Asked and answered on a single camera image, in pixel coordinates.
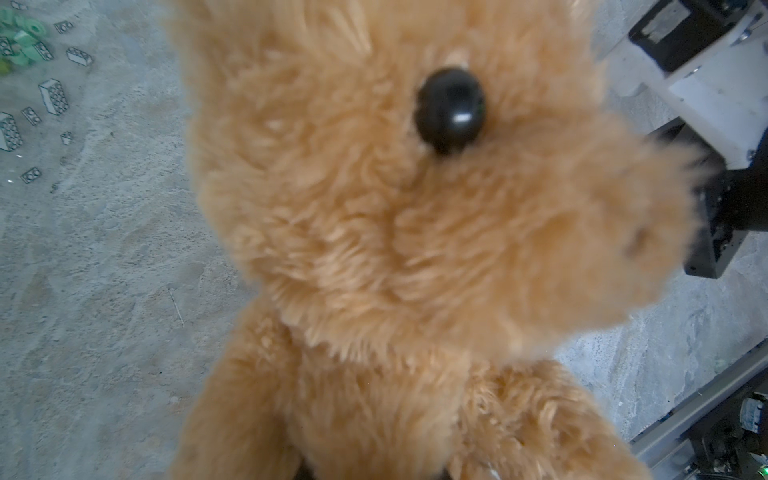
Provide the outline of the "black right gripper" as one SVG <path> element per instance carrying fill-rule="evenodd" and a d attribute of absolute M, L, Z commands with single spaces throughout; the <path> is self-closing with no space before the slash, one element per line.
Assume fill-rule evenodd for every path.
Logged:
<path fill-rule="evenodd" d="M 763 136 L 757 148 L 748 152 L 746 168 L 730 170 L 724 157 L 680 118 L 651 135 L 703 151 L 699 166 L 711 176 L 695 190 L 702 226 L 684 270 L 690 276 L 718 279 L 747 234 L 767 230 L 767 137 Z"/>

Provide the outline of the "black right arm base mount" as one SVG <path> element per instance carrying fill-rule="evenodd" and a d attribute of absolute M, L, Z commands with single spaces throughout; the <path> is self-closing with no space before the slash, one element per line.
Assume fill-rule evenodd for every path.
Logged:
<path fill-rule="evenodd" d="M 720 387 L 686 435 L 693 451 L 686 479 L 765 479 L 767 369 Z"/>

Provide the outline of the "tan plush teddy bear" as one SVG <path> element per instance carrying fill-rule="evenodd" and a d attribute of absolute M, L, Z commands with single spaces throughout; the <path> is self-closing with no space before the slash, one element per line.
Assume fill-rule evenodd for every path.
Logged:
<path fill-rule="evenodd" d="M 171 1 L 206 220 L 258 286 L 173 479 L 647 479 L 553 355 L 656 300 L 697 149 L 590 1 Z"/>

